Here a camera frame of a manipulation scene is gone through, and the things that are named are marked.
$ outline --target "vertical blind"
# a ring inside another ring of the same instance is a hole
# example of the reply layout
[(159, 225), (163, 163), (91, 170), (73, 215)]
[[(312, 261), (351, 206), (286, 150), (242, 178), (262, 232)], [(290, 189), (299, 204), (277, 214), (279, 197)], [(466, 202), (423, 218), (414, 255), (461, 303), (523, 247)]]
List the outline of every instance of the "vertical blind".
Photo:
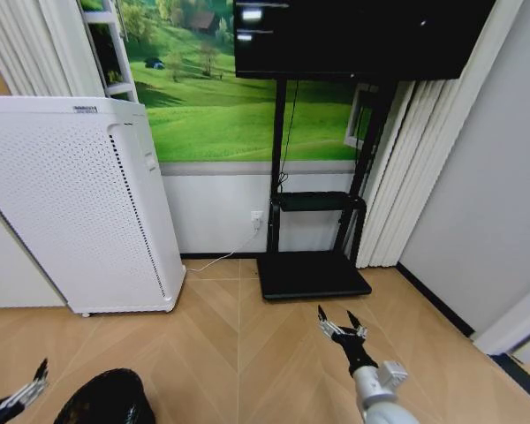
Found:
[(398, 263), (521, 4), (496, 0), (459, 79), (417, 82), (397, 97), (404, 114), (389, 122), (400, 122), (400, 128), (385, 129), (387, 147), (375, 158), (380, 170), (365, 193), (358, 268)]
[(75, 1), (0, 0), (0, 72), (13, 95), (104, 97)]

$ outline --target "black television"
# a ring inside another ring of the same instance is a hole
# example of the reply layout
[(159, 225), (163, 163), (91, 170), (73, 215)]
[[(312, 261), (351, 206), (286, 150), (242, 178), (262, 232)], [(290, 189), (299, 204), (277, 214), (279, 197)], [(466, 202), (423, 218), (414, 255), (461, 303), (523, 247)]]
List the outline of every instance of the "black television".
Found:
[(236, 0), (236, 75), (449, 80), (495, 0)]

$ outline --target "white cable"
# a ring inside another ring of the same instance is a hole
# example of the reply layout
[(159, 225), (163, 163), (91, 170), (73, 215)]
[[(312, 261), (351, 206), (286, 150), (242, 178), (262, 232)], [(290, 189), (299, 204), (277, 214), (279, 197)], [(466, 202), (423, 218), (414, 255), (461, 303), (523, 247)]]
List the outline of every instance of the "white cable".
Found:
[(193, 271), (193, 272), (200, 272), (200, 271), (202, 271), (202, 270), (208, 268), (210, 265), (214, 265), (216, 262), (218, 262), (218, 261), (220, 261), (220, 260), (222, 260), (222, 259), (225, 259), (225, 258), (227, 258), (227, 257), (229, 257), (229, 256), (232, 256), (232, 255), (233, 255), (234, 253), (236, 253), (239, 249), (241, 249), (242, 247), (245, 247), (245, 246), (246, 246), (251, 240), (253, 240), (253, 239), (255, 238), (255, 236), (257, 235), (258, 232), (259, 232), (259, 228), (255, 228), (255, 229), (254, 229), (254, 233), (251, 235), (251, 237), (248, 238), (248, 239), (243, 243), (243, 245), (238, 246), (238, 247), (236, 247), (235, 249), (233, 249), (233, 250), (231, 251), (230, 254), (226, 254), (226, 255), (224, 255), (224, 256), (218, 258), (218, 259), (214, 259), (211, 263), (207, 263), (205, 266), (203, 266), (203, 267), (200, 268), (200, 269), (191, 269), (191, 268), (187, 268), (187, 270), (188, 270), (188, 271)]

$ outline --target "tv stand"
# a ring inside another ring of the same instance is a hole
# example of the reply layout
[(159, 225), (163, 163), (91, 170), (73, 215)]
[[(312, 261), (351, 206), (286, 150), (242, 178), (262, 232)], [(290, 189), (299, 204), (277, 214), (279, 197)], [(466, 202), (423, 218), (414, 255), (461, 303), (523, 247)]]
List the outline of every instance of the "tv stand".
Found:
[[(397, 82), (381, 81), (378, 84), (379, 93), (348, 193), (280, 193), (278, 180), (283, 149), (286, 81), (286, 79), (276, 80), (267, 252), (257, 259), (262, 296), (273, 300), (369, 294), (371, 287), (355, 268), (354, 263), (360, 248), (361, 231), (366, 214), (366, 204), (360, 197), (360, 189), (367, 174), (368, 165), (375, 156)], [(281, 210), (283, 212), (341, 210), (336, 241), (332, 250), (279, 252)], [(351, 260), (349, 260), (345, 256), (345, 239), (354, 210), (357, 211), (357, 219), (352, 236)]]

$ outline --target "door frame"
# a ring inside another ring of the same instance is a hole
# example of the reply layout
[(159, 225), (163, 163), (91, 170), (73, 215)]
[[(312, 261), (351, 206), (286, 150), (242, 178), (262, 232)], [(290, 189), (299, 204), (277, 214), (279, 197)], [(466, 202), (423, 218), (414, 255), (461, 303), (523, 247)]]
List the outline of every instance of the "door frame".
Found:
[(530, 335), (530, 292), (493, 325), (475, 334), (473, 344), (487, 355), (508, 352)]

